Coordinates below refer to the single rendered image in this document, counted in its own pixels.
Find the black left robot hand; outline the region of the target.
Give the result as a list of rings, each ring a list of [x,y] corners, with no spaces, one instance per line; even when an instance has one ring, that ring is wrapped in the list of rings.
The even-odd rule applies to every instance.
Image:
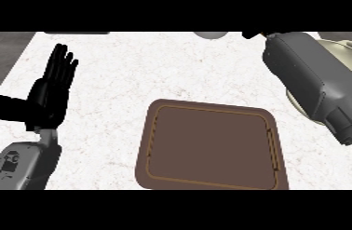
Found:
[[[58,129],[68,109],[68,91],[79,60],[68,46],[58,44],[49,56],[43,77],[31,86],[25,100],[0,95],[0,120],[24,122],[27,131]]]

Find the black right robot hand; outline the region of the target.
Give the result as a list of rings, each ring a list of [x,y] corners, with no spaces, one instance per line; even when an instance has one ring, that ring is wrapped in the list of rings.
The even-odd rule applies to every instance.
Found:
[[[267,33],[265,32],[243,32],[243,37],[246,39],[252,39],[256,35],[262,35],[264,37],[267,37]]]

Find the brown tray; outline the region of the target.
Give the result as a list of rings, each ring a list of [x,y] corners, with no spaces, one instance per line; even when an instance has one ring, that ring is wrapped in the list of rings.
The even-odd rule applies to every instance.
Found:
[[[147,189],[286,190],[272,114],[261,108],[154,101],[135,177]]]

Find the grey round object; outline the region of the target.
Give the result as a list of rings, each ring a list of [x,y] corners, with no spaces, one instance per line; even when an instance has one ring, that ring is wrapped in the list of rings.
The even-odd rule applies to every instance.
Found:
[[[196,32],[196,34],[207,40],[215,40],[227,35],[227,32]]]

